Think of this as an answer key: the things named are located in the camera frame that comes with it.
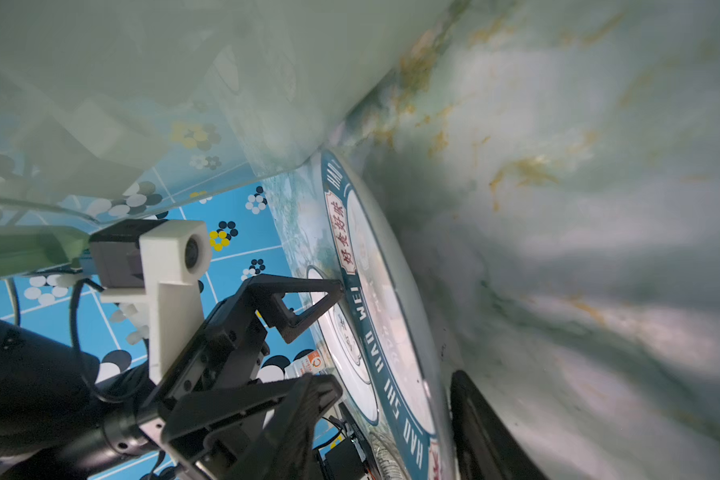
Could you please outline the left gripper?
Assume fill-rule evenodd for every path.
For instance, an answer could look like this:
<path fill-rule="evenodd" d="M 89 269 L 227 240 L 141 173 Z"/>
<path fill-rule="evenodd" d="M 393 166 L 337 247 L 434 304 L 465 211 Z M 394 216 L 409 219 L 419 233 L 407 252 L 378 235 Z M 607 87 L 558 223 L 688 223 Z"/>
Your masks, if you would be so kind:
<path fill-rule="evenodd" d="M 261 383 L 265 326 L 292 344 L 344 294 L 341 280 L 262 274 L 215 307 L 137 416 L 180 479 L 310 477 L 316 424 L 343 388 L 332 375 Z"/>

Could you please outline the mint green plastic bin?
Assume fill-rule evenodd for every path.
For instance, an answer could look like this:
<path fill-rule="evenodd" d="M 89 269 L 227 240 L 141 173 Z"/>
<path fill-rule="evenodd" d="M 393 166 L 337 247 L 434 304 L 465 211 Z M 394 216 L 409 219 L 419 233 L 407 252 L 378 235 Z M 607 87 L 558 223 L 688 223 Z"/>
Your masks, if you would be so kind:
<path fill-rule="evenodd" d="M 0 225 L 155 213 L 302 164 L 444 1 L 0 1 Z"/>

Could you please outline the white teal lettered plate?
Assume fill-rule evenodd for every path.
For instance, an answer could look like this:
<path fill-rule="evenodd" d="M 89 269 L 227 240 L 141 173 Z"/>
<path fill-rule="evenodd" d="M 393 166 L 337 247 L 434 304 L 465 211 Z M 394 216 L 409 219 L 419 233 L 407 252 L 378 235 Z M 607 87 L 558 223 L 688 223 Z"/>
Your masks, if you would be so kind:
<path fill-rule="evenodd" d="M 432 332 L 399 242 L 366 184 L 329 150 L 321 177 L 351 315 L 402 466 L 412 479 L 454 479 Z"/>

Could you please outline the small white green-rimmed plate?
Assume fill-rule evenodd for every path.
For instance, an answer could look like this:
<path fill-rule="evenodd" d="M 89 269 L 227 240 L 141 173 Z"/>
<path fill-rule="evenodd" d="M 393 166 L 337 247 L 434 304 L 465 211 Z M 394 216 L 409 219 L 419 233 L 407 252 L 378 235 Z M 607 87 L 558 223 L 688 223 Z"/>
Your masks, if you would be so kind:
<path fill-rule="evenodd" d="M 345 396 L 367 423 L 378 426 L 381 415 L 377 394 L 355 335 L 346 294 L 319 318 L 317 326 L 322 335 L 321 350 L 330 357 L 334 373 L 344 385 Z"/>

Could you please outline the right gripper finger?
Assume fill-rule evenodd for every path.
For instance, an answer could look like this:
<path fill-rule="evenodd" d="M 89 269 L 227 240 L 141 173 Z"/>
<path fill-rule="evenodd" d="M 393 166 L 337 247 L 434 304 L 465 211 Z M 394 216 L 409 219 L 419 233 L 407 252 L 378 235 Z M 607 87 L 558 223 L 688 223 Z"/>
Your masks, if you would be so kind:
<path fill-rule="evenodd" d="M 452 374 L 450 403 L 463 479 L 547 480 L 463 370 Z"/>

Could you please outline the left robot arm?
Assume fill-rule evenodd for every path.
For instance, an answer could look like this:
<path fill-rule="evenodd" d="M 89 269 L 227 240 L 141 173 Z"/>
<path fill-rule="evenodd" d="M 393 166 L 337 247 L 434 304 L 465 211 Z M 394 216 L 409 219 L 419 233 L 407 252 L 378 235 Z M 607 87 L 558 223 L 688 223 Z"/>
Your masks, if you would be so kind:
<path fill-rule="evenodd" d="M 0 320 L 0 479 L 85 479 L 156 451 L 182 479 L 305 479 L 331 375 L 264 382 L 269 328 L 292 341 L 342 282 L 260 275 L 178 340 L 161 380 L 147 365 L 95 386 L 98 359 Z"/>

